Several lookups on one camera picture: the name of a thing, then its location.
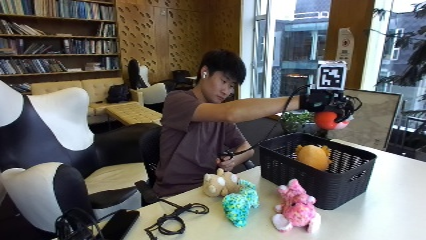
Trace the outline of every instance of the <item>black basket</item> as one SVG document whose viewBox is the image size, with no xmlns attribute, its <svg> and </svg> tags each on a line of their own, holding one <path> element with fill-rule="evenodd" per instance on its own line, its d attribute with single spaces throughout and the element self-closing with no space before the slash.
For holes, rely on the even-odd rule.
<svg viewBox="0 0 426 240">
<path fill-rule="evenodd" d="M 295 160 L 298 145 L 326 145 L 331 150 L 328 169 L 320 171 Z M 295 178 L 315 207 L 331 210 L 366 191 L 375 154 L 303 133 L 271 138 L 259 144 L 260 175 L 276 185 Z"/>
</svg>

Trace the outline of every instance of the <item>green object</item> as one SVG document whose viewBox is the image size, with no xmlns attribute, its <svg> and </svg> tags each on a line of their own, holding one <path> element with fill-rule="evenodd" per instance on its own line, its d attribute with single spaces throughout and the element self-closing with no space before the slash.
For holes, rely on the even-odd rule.
<svg viewBox="0 0 426 240">
<path fill-rule="evenodd" d="M 314 114 L 310 112 L 284 112 L 279 119 L 284 133 L 303 132 L 308 123 L 314 124 Z"/>
</svg>

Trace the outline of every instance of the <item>window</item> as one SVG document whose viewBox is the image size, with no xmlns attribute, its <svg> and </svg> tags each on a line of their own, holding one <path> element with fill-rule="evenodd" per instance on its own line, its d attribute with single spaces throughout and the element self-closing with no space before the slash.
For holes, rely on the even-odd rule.
<svg viewBox="0 0 426 240">
<path fill-rule="evenodd" d="M 414 51 L 412 44 L 402 49 L 395 47 L 395 41 L 404 33 L 415 32 L 424 25 L 423 19 L 414 18 L 412 3 L 418 3 L 418 1 L 394 0 L 387 27 L 390 37 L 387 37 L 383 46 L 379 78 L 392 75 L 400 76 L 407 69 L 407 60 Z M 426 76 L 416 82 L 415 86 L 399 86 L 392 82 L 379 83 L 375 90 L 402 94 L 402 111 L 426 109 L 426 101 L 420 101 L 420 95 L 426 93 Z M 395 123 L 404 126 L 404 118 L 400 115 L 396 118 Z M 415 128 L 415 124 L 418 123 L 412 121 L 408 127 Z"/>
<path fill-rule="evenodd" d="M 331 0 L 256 0 L 251 97 L 288 96 L 314 81 Z"/>
</svg>

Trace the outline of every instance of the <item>beige plush toy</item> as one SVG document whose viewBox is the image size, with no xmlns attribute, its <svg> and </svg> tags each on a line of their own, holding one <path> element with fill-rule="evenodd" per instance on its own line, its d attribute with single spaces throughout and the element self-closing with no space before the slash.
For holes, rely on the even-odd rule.
<svg viewBox="0 0 426 240">
<path fill-rule="evenodd" d="M 217 169 L 217 174 L 205 174 L 202 192 L 209 197 L 226 196 L 239 191 L 238 177 L 223 169 Z"/>
<path fill-rule="evenodd" d="M 237 174 L 233 174 L 231 172 L 225 172 L 223 169 L 217 169 L 217 175 L 225 179 L 225 188 L 229 193 L 237 193 L 239 192 L 239 184 L 238 184 L 238 176 Z"/>
<path fill-rule="evenodd" d="M 327 146 L 298 145 L 295 148 L 296 160 L 320 171 L 324 171 L 331 163 L 330 152 Z"/>
</svg>

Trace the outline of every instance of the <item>man's hair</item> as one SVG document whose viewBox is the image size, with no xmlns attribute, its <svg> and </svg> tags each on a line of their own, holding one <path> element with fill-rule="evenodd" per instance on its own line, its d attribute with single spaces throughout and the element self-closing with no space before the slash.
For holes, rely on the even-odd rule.
<svg viewBox="0 0 426 240">
<path fill-rule="evenodd" d="M 209 75 L 221 71 L 231 80 L 235 80 L 239 85 L 242 84 L 246 69 L 239 56 L 231 51 L 215 49 L 203 54 L 197 72 L 197 83 L 201 79 L 199 72 L 203 66 L 209 68 Z"/>
</svg>

